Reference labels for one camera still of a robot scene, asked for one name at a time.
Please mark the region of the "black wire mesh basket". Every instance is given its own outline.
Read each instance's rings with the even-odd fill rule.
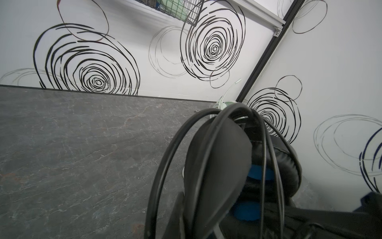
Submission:
[[[160,12],[195,26],[204,0],[136,0]]]

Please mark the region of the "gray stone surface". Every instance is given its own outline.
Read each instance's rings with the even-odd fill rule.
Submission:
[[[142,238],[168,143],[195,110],[210,105],[0,87],[0,238]],[[183,189],[196,129],[168,172],[159,235]]]

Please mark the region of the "headphones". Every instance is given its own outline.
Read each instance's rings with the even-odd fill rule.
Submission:
[[[192,125],[211,114],[217,116],[199,128],[189,145],[185,192],[178,194],[163,238],[205,239],[212,231],[227,239],[257,238],[263,234],[265,202],[277,202],[283,238],[285,199],[288,204],[300,186],[301,166],[281,133],[242,103],[199,111],[175,134],[153,182],[144,238],[155,238],[160,193],[177,147]],[[269,135],[265,123],[278,137]],[[259,220],[238,216],[238,208],[248,211],[246,205],[258,208]]]

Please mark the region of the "green object in basket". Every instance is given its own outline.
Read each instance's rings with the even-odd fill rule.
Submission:
[[[184,21],[187,17],[187,9],[182,0],[157,0],[166,9],[166,13],[171,14],[177,19]]]

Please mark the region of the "blue fabric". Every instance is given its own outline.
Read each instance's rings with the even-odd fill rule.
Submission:
[[[251,177],[253,179],[261,180],[261,166],[259,165],[252,165],[251,169],[249,170],[248,177]],[[265,180],[274,180],[275,173],[271,169],[265,170]]]
[[[260,218],[260,203],[243,201],[233,206],[233,215],[242,221],[255,221]]]

